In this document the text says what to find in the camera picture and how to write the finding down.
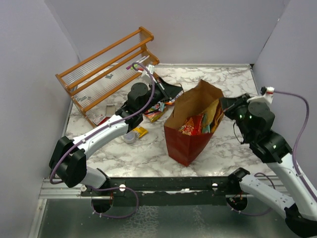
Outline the teal Fox's candy bag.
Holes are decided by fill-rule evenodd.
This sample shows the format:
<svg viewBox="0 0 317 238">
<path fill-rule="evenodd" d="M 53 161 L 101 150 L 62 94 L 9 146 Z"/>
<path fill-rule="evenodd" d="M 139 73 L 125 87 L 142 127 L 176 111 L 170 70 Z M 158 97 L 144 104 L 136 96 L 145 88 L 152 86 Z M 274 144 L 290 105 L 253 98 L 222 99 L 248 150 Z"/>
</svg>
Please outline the teal Fox's candy bag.
<svg viewBox="0 0 317 238">
<path fill-rule="evenodd" d="M 165 109 L 165 103 L 158 102 L 155 105 L 153 105 L 151 108 L 148 109 L 149 112 L 153 113 L 155 112 L 163 112 Z"/>
</svg>

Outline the red brown paper bag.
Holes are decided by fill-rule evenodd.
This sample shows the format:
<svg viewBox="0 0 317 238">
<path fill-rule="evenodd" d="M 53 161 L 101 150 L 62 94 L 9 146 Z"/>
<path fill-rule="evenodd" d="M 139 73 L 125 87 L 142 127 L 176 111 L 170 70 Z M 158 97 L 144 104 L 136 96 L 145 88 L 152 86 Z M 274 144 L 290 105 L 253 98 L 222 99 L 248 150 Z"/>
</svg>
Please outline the red brown paper bag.
<svg viewBox="0 0 317 238">
<path fill-rule="evenodd" d="M 189 166 L 199 156 L 222 121 L 221 97 L 219 88 L 200 80 L 176 99 L 164 123 L 169 157 Z"/>
</svg>

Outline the orange fruit candy bag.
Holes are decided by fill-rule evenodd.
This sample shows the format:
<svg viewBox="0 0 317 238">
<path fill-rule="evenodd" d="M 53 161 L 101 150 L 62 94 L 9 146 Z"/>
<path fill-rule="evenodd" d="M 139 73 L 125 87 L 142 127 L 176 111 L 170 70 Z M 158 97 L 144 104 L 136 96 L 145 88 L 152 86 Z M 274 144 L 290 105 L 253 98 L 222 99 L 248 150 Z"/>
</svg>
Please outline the orange fruit candy bag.
<svg viewBox="0 0 317 238">
<path fill-rule="evenodd" d="M 146 113 L 144 113 L 144 116 L 151 122 L 155 122 L 158 119 L 160 119 L 165 113 L 166 113 L 167 109 L 164 109 L 162 112 L 161 111 L 148 111 Z"/>
</svg>

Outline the yellow snack bar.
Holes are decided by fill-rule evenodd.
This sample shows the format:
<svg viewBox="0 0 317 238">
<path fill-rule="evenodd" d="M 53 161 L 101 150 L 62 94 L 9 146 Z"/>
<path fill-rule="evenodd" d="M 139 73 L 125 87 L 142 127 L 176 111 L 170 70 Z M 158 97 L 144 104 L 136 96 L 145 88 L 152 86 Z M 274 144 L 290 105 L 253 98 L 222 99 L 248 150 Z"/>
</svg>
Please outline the yellow snack bar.
<svg viewBox="0 0 317 238">
<path fill-rule="evenodd" d="M 148 134 L 148 130 L 141 126 L 136 127 L 135 129 L 133 129 L 133 131 L 136 133 L 139 139 Z"/>
</svg>

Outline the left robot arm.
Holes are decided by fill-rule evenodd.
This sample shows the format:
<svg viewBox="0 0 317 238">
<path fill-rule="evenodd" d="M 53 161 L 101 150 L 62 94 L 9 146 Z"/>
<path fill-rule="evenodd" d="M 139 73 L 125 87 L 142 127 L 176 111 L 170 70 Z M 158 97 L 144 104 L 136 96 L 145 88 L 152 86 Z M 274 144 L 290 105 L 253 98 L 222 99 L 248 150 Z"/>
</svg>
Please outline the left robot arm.
<svg viewBox="0 0 317 238">
<path fill-rule="evenodd" d="M 56 184 L 53 179 L 58 176 L 69 188 L 83 184 L 92 187 L 97 195 L 108 193 L 107 175 L 88 167 L 87 159 L 107 143 L 135 129 L 148 109 L 159 102 L 169 102 L 182 91 L 182 87 L 168 84 L 160 77 L 151 81 L 150 85 L 133 84 L 127 101 L 106 122 L 81 136 L 73 139 L 63 136 L 57 141 L 49 162 L 52 184 Z"/>
</svg>

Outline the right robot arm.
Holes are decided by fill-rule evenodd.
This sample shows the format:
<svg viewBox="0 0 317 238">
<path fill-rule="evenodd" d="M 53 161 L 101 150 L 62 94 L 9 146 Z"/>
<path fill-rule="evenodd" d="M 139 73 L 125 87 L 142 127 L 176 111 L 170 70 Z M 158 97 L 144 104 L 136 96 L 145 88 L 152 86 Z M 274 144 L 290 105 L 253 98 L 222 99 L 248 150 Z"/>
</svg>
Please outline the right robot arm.
<svg viewBox="0 0 317 238">
<path fill-rule="evenodd" d="M 272 100 L 273 93 L 269 92 L 254 97 L 222 97 L 219 101 L 225 116 L 240 129 L 242 142 L 278 176 L 290 195 L 260 182 L 243 168 L 229 175 L 227 187 L 234 194 L 243 191 L 253 195 L 277 212 L 293 233 L 313 238 L 317 235 L 317 190 L 293 160 L 295 151 L 271 129 L 275 119 L 269 108 Z"/>
</svg>

